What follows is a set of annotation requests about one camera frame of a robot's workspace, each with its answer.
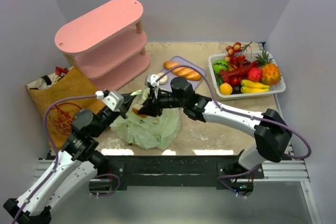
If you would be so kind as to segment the light green plastic bag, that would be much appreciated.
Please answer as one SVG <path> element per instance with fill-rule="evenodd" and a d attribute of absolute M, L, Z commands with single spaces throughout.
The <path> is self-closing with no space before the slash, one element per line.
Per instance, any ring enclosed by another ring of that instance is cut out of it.
<path fill-rule="evenodd" d="M 151 148 L 165 150 L 180 132 L 180 112 L 178 109 L 166 109 L 159 117 L 141 117 L 135 114 L 133 109 L 139 109 L 148 94 L 148 88 L 132 92 L 131 96 L 134 100 L 131 109 L 127 112 L 127 118 L 117 118 L 110 127 L 128 144 L 137 145 L 146 150 Z"/>

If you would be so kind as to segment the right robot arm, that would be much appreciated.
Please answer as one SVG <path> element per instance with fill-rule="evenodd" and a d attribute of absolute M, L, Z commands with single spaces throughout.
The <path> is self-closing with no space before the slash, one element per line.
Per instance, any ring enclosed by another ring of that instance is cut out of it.
<path fill-rule="evenodd" d="M 244 132 L 255 139 L 255 145 L 242 151 L 237 163 L 250 170 L 264 161 L 279 163 L 292 134 L 280 114 L 272 109 L 253 112 L 226 106 L 212 98 L 197 94 L 184 77 L 171 81 L 171 90 L 159 87 L 159 76 L 148 75 L 150 92 L 138 111 L 140 115 L 161 116 L 164 110 L 181 108 L 194 121 L 217 123 Z"/>

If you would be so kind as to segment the chocolate drizzled white donut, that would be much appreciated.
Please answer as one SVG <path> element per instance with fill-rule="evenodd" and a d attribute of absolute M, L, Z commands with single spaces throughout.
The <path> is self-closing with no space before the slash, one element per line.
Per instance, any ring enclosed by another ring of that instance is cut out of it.
<path fill-rule="evenodd" d="M 146 118 L 147 115 L 139 114 L 139 111 L 140 111 L 141 108 L 142 108 L 142 105 L 141 105 L 141 104 L 135 104 L 135 105 L 132 107 L 132 112 L 133 112 L 135 115 L 137 115 L 137 116 L 139 116 L 139 117 L 141 117 L 141 118 Z"/>

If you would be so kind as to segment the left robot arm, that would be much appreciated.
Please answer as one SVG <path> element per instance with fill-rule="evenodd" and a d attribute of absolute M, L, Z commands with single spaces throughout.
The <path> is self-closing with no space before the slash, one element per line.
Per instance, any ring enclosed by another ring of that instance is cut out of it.
<path fill-rule="evenodd" d="M 117 91 L 97 91 L 94 97 L 105 106 L 94 113 L 79 110 L 71 134 L 46 171 L 24 194 L 8 199 L 3 207 L 13 223 L 50 223 L 51 215 L 75 190 L 94 178 L 99 170 L 107 175 L 108 159 L 97 151 L 96 137 L 119 116 L 126 118 L 135 96 Z"/>

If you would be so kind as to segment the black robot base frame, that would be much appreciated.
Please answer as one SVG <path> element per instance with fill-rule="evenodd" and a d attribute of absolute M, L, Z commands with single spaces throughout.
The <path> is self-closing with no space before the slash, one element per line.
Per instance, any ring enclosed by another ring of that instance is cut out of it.
<path fill-rule="evenodd" d="M 264 178 L 261 165 L 249 172 L 236 155 L 109 156 L 109 162 L 91 179 L 89 190 L 105 194 L 129 187 L 215 187 L 247 196 L 254 181 Z"/>

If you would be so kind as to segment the red Chuba chips bag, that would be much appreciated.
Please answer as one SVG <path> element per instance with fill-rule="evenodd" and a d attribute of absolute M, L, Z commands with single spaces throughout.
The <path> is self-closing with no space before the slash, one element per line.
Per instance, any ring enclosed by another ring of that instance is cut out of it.
<path fill-rule="evenodd" d="M 61 79 L 61 78 L 64 77 L 68 72 L 69 72 L 69 70 L 68 70 L 67 68 L 56 67 L 56 68 L 55 68 L 55 78 L 56 78 L 56 79 Z"/>

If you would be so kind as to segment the plain white donut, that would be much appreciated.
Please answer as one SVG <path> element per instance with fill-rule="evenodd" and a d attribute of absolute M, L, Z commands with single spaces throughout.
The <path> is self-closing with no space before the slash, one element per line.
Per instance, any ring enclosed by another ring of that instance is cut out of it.
<path fill-rule="evenodd" d="M 168 77 L 167 75 L 165 75 L 165 73 L 163 72 L 159 72 L 156 74 L 156 82 L 159 83 L 159 85 L 164 85 L 166 84 L 168 81 Z"/>

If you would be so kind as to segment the toy baguette bread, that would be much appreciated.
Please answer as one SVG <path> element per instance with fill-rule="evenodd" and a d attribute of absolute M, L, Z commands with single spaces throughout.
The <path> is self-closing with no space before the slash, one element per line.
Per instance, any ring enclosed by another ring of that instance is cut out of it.
<path fill-rule="evenodd" d="M 174 67 L 179 66 L 180 64 L 175 62 L 175 61 L 166 61 L 163 64 L 163 67 L 167 70 L 170 70 Z M 185 77 L 187 80 L 191 80 L 191 81 L 201 81 L 202 77 L 201 75 L 196 72 L 195 70 L 192 70 L 191 68 L 188 67 L 179 67 L 176 68 L 172 71 L 172 73 L 176 76 L 179 77 Z"/>

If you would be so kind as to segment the brown Trader Joe's bag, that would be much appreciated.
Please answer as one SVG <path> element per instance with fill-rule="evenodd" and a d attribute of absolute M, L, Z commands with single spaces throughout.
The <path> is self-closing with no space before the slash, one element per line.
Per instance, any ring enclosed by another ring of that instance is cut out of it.
<path fill-rule="evenodd" d="M 61 99 L 93 95 L 97 91 L 95 85 L 77 68 L 71 67 L 61 79 L 55 73 L 40 77 L 28 84 L 26 89 L 43 117 L 48 107 Z M 104 103 L 97 98 L 62 101 L 48 112 L 47 130 L 57 149 L 61 149 L 71 133 L 71 124 L 76 113 L 81 109 L 89 109 L 98 113 Z"/>

